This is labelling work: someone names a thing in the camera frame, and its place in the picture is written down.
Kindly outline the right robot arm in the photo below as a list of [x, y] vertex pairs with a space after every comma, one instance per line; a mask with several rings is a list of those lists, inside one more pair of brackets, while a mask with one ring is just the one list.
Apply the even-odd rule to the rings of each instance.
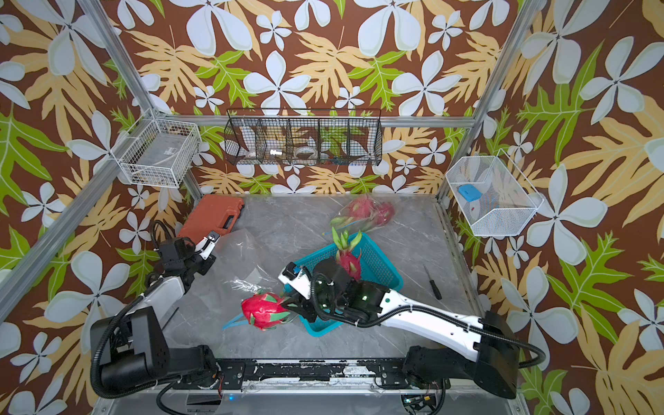
[[519, 371], [546, 358], [541, 348], [519, 341], [494, 312], [465, 316], [442, 311], [385, 285], [356, 280], [334, 259], [313, 269], [289, 263], [278, 279], [292, 294], [287, 307], [312, 322], [333, 321], [359, 329], [385, 326], [437, 343], [435, 349], [409, 349], [402, 371], [412, 385], [467, 379], [495, 396], [513, 399]]

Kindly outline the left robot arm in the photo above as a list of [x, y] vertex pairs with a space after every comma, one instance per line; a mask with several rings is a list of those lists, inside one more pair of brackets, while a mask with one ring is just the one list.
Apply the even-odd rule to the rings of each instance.
[[119, 399], [160, 384], [200, 388], [218, 382], [219, 366], [210, 347], [172, 349], [163, 326], [168, 311], [190, 290], [196, 275], [214, 264], [219, 233], [195, 243], [177, 237], [162, 221], [153, 221], [150, 237], [160, 266], [146, 290], [116, 315], [91, 328], [91, 386], [98, 396]]

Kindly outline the black mounting base rail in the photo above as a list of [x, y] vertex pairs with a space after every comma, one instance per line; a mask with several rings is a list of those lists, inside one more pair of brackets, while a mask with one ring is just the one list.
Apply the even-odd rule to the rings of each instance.
[[449, 380], [419, 380], [404, 358], [219, 359], [217, 386], [223, 392], [373, 393], [449, 389]]

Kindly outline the zip-top bag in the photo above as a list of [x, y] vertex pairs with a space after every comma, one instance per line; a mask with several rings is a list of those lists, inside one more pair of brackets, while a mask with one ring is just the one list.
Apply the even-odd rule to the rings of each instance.
[[[211, 296], [206, 304], [223, 322], [223, 330], [252, 326], [242, 314], [243, 300], [264, 292], [280, 297], [289, 293], [278, 281], [282, 263], [271, 262], [271, 254], [246, 230], [219, 238], [213, 254], [215, 261], [206, 276], [204, 292]], [[291, 313], [290, 322], [299, 318]]]
[[330, 220], [330, 227], [337, 233], [365, 233], [387, 226], [395, 214], [396, 209], [392, 202], [382, 202], [369, 195], [361, 195]]

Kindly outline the blue object in basket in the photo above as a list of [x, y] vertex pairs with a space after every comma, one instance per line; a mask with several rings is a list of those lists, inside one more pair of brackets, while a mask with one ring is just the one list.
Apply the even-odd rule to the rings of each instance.
[[476, 188], [473, 184], [464, 184], [458, 188], [458, 194], [466, 200], [466, 202], [476, 202], [482, 198], [482, 191]]

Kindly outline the dragon fruit bag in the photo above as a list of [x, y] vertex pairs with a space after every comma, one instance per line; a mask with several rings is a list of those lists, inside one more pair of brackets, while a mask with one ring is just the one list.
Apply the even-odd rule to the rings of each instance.
[[359, 225], [372, 218], [375, 201], [368, 195], [354, 198], [339, 214], [330, 221], [330, 226], [337, 230]]
[[356, 281], [361, 279], [361, 254], [354, 255], [354, 249], [361, 243], [363, 233], [359, 231], [350, 238], [348, 231], [342, 233], [332, 228], [333, 242], [337, 248], [335, 261]]
[[387, 225], [395, 216], [395, 207], [391, 202], [377, 202], [375, 204], [375, 217], [372, 224], [374, 227], [382, 227]]
[[264, 292], [243, 300], [241, 310], [250, 325], [259, 330], [269, 330], [292, 320], [292, 313], [283, 306], [284, 302], [283, 297]]

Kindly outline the red plastic tool case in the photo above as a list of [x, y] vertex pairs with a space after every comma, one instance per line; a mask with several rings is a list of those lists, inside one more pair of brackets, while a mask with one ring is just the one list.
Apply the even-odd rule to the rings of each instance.
[[211, 232], [220, 236], [231, 233], [244, 206], [240, 197], [204, 195], [176, 236], [198, 243]]

